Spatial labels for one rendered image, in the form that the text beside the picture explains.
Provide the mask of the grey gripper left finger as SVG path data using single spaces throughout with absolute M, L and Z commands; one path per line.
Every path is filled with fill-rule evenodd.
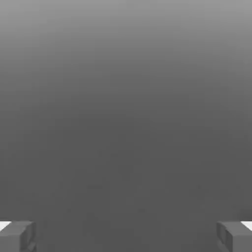
M 0 221 L 0 252 L 37 252 L 36 223 Z

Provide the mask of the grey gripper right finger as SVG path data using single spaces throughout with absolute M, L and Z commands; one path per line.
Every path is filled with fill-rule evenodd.
M 218 221 L 216 232 L 221 252 L 252 252 L 252 221 Z

